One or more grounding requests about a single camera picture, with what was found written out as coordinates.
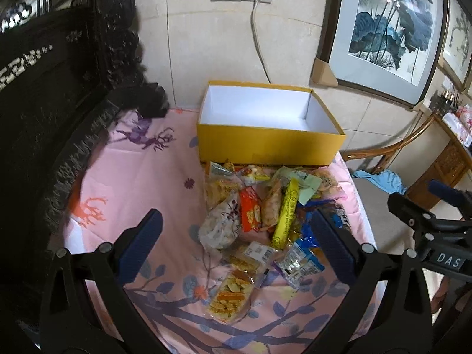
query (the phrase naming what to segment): purple deer print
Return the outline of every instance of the purple deer print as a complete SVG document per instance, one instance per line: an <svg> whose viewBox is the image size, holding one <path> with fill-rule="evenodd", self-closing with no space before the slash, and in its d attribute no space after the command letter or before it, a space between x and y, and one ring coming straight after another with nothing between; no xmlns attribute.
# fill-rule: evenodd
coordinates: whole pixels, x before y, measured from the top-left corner
<svg viewBox="0 0 472 354"><path fill-rule="evenodd" d="M117 130L118 133L121 133L124 135L124 138L121 138L119 140L115 140L113 142L119 142L123 140L129 140L129 142L132 142L133 144L136 145L143 145L142 149L146 149L147 147L153 145L154 150L164 150L167 147L169 147L169 144L171 141L174 141L174 129L172 128L165 128L163 131L161 131L159 134L157 134L154 137L147 137L146 134L149 130L149 127L152 123L151 118L143 118L142 115L140 115L138 112L138 120L134 121L134 126L133 129L131 129L130 132L126 132L123 130Z"/></svg>

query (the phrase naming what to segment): pink tablecloth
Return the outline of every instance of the pink tablecloth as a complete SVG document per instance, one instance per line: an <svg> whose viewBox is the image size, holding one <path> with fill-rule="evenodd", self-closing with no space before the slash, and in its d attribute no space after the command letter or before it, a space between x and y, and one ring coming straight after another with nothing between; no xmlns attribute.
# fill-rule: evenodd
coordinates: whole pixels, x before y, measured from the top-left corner
<svg viewBox="0 0 472 354"><path fill-rule="evenodd" d="M206 211L198 158L197 113L171 110L164 119L125 115L110 142L87 170L80 201L65 230L72 253L115 241L150 208L164 217L164 229L134 283L126 286L145 321L172 353L302 352L341 303L348 288L331 268L303 281L298 292L271 271L239 322L225 325L206 305L229 270L207 254L197 233ZM359 242L375 243L349 172L337 154L330 166L348 194L341 201ZM91 287L99 317L117 334ZM364 334L378 306L377 292L356 336Z"/></svg>

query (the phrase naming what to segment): blue gripper pad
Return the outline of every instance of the blue gripper pad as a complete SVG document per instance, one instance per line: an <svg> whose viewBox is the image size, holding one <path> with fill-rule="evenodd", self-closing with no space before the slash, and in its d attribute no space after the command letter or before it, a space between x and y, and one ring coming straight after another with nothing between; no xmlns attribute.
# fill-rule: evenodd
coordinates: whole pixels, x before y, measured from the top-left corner
<svg viewBox="0 0 472 354"><path fill-rule="evenodd" d="M116 280L118 283L124 285L134 282L142 264L144 264L151 249L159 239L163 224L160 211L151 209L138 226L127 229L122 233L119 239L131 236L131 241L117 259Z"/></svg>
<svg viewBox="0 0 472 354"><path fill-rule="evenodd" d="M342 283L352 286L357 280L355 259L338 235L338 233L350 233L344 229L336 231L319 210L313 213L310 226L337 278Z"/></svg>
<svg viewBox="0 0 472 354"><path fill-rule="evenodd" d="M464 194L460 190L451 188L438 180L431 180L428 183L428 191L456 208L462 206L465 201Z"/></svg>

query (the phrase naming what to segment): pile of snacks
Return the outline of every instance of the pile of snacks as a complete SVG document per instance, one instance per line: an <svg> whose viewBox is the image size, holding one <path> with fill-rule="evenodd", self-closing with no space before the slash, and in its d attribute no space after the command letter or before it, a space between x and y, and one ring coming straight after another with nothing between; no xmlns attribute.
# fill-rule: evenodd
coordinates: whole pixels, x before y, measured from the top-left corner
<svg viewBox="0 0 472 354"><path fill-rule="evenodd" d="M211 315L232 322L270 267L298 289L303 278L325 269L326 258L310 221L324 209L337 227L350 230L341 186L328 168L277 171L230 162L205 169L208 215L199 230L204 249L218 251L233 270L209 304Z"/></svg>

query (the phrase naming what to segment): blue cloth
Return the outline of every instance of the blue cloth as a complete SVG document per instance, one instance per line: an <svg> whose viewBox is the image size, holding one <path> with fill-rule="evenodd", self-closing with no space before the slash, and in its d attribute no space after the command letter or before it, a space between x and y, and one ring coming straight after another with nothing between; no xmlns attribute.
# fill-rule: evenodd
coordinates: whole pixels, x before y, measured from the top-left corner
<svg viewBox="0 0 472 354"><path fill-rule="evenodd" d="M397 173L394 173L390 170L384 170L380 174L369 174L363 170L357 170L353 173L354 178L365 178L366 180L372 182L379 189L392 194L398 192L400 194L405 194L407 188L402 184L401 178Z"/></svg>

